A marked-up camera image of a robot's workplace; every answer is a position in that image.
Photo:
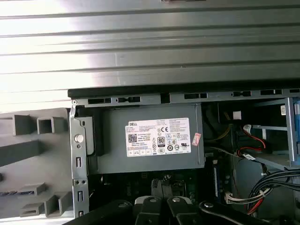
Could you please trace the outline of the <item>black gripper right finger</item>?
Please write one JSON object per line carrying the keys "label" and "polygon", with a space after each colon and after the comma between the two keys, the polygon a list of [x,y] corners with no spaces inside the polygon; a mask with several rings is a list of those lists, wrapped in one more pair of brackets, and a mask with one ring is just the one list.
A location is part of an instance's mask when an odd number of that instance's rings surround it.
{"label": "black gripper right finger", "polygon": [[179,225],[269,225],[217,202],[203,201],[196,207],[182,197],[167,200],[172,216]]}

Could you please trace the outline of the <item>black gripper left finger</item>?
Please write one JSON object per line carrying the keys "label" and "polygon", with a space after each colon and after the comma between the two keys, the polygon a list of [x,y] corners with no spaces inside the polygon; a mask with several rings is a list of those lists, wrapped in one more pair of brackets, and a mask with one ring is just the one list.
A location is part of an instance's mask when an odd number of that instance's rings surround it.
{"label": "black gripper left finger", "polygon": [[132,205],[125,200],[115,200],[89,213],[66,222],[67,225],[159,225],[162,200],[143,196],[142,203]]}

